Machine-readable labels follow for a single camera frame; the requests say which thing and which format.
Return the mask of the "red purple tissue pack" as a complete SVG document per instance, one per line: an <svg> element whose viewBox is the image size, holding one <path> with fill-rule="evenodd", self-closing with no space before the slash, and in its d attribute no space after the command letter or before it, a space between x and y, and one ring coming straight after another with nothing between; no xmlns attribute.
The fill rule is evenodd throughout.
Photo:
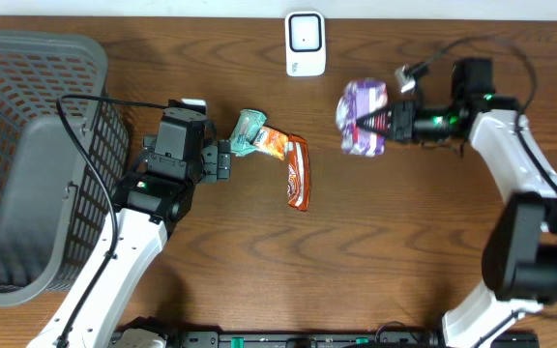
<svg viewBox="0 0 557 348"><path fill-rule="evenodd" d="M360 128L357 122L387 103L385 82L362 78L346 85L336 111L336 125L341 135L340 149L344 154L372 158L384 153L384 137Z"/></svg>

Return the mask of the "green snack packet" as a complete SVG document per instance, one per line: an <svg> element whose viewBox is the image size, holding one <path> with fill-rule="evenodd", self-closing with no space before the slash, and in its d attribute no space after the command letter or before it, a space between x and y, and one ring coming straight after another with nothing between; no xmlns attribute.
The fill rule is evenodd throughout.
<svg viewBox="0 0 557 348"><path fill-rule="evenodd" d="M266 115L254 109L242 109L239 120L229 137L231 153L244 157L256 151L252 144L267 120Z"/></svg>

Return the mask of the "small orange snack packet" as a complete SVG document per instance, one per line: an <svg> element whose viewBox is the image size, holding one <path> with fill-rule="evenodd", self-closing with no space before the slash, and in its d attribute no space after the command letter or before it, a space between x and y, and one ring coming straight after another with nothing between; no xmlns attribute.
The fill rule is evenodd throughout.
<svg viewBox="0 0 557 348"><path fill-rule="evenodd" d="M284 160L288 135L280 130L263 126L252 141L258 152L273 158Z"/></svg>

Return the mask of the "long orange red snack bag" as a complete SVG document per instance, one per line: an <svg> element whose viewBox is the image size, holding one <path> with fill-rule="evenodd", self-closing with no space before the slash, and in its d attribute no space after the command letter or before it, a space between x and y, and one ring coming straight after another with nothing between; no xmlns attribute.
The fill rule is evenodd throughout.
<svg viewBox="0 0 557 348"><path fill-rule="evenodd" d="M288 205L301 212L308 209L310 200L310 167L308 144L300 136L289 135L287 143Z"/></svg>

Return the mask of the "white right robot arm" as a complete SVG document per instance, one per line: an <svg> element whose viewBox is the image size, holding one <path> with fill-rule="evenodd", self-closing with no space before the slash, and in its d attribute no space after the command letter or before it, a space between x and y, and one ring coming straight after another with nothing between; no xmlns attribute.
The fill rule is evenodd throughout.
<svg viewBox="0 0 557 348"><path fill-rule="evenodd" d="M524 106L497 95L491 60L456 61L451 92L447 106L398 101L355 125L398 143L461 140L483 159L505 207L484 248L480 283L443 315L436 342L489 347L557 302L557 173L531 135Z"/></svg>

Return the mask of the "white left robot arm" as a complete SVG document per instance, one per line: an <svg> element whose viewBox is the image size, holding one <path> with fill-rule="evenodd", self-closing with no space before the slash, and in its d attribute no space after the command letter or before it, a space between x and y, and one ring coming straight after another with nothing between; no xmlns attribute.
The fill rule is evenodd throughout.
<svg viewBox="0 0 557 348"><path fill-rule="evenodd" d="M229 177L228 143L216 139L204 100L170 101L159 131L144 140L146 169L129 171L107 193L109 213L89 259L33 347L106 347L130 297L195 188Z"/></svg>

